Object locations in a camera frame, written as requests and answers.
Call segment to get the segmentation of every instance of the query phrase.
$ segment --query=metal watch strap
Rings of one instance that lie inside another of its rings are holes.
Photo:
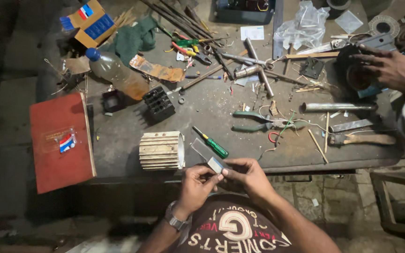
[[[172,227],[174,227],[177,231],[181,231],[185,225],[187,225],[187,221],[180,221],[176,217],[174,217],[172,213],[172,207],[176,203],[176,201],[173,201],[168,208],[166,209],[165,213],[165,221],[168,222]]]

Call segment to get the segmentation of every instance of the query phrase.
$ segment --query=cardboard box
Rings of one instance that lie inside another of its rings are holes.
[[[66,31],[78,28],[75,38],[87,48],[97,47],[116,31],[116,25],[97,0],[90,0],[75,13],[61,17]]]

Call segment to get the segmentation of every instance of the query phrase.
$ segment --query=plastic bottle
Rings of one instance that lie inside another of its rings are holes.
[[[149,91],[146,80],[139,73],[126,67],[115,54],[89,48],[86,56],[90,59],[90,69],[97,77],[111,82],[116,89],[133,100],[142,100],[143,95]]]

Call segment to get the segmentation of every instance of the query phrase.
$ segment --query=green-handled pliers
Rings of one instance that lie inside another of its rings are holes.
[[[232,116],[236,118],[249,118],[253,119],[258,122],[262,122],[263,124],[260,125],[255,125],[255,126],[233,126],[232,130],[233,131],[239,131],[239,132],[247,132],[247,133],[253,133],[257,131],[268,131],[272,128],[284,128],[287,123],[289,122],[288,120],[284,118],[275,118],[275,119],[270,119],[270,116],[267,115],[267,117],[262,117],[259,113],[256,112],[242,112],[242,111],[236,111],[232,114]],[[300,129],[301,127],[305,127],[307,125],[306,122],[298,121],[296,123],[290,123],[287,127],[292,127],[295,129]]]

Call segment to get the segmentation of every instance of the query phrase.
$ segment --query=hand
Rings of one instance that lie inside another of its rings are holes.
[[[224,168],[221,172],[229,179],[242,182],[248,196],[256,204],[263,206],[276,194],[256,159],[225,159],[233,170]]]
[[[201,176],[207,173],[213,176],[206,181]],[[202,165],[186,169],[182,179],[182,191],[173,208],[173,215],[180,221],[186,221],[191,213],[203,206],[210,191],[216,188],[223,178],[223,175],[217,175],[215,171]]]
[[[405,93],[405,55],[364,45],[360,45],[359,48],[368,51],[371,55],[352,55],[352,58],[368,63],[369,65],[364,65],[363,68],[376,75],[378,81],[388,88]]]

